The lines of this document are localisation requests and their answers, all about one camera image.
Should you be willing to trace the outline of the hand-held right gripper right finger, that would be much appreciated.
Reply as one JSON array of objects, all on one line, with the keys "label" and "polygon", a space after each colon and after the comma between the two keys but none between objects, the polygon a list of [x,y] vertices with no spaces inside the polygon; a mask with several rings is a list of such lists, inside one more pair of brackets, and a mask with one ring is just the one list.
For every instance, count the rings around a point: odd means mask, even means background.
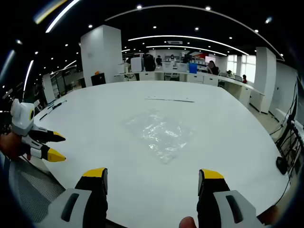
[{"label": "hand-held right gripper right finger", "polygon": [[207,169],[199,170],[197,213],[200,228],[265,228],[256,208],[224,177]]}]

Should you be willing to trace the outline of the person's left hand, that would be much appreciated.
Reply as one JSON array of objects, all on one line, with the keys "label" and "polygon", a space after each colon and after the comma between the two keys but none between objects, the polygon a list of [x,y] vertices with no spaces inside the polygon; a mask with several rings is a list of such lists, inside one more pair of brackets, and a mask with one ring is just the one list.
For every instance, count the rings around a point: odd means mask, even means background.
[{"label": "person's left hand", "polygon": [[29,146],[21,142],[21,136],[10,132],[9,134],[0,135],[0,150],[11,160],[16,160],[18,157],[26,154],[27,160],[30,161],[31,155],[28,151]]}]

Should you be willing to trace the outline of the person's right hand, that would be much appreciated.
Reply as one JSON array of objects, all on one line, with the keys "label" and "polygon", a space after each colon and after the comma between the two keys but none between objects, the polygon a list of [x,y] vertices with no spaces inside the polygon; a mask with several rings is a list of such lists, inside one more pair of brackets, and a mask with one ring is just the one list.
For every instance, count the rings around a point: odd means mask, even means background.
[{"label": "person's right hand", "polygon": [[[282,212],[278,206],[271,206],[269,209],[258,215],[258,219],[265,225],[274,225],[280,218]],[[179,228],[196,228],[193,217],[185,217],[179,223]]]}]

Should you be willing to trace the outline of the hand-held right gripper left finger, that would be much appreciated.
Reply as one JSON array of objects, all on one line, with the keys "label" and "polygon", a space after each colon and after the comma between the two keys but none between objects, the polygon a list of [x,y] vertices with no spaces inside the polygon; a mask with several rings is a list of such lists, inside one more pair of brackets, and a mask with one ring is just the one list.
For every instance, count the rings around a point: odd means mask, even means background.
[{"label": "hand-held right gripper left finger", "polygon": [[74,188],[66,189],[48,206],[37,228],[104,228],[107,204],[107,168],[85,172]]}]

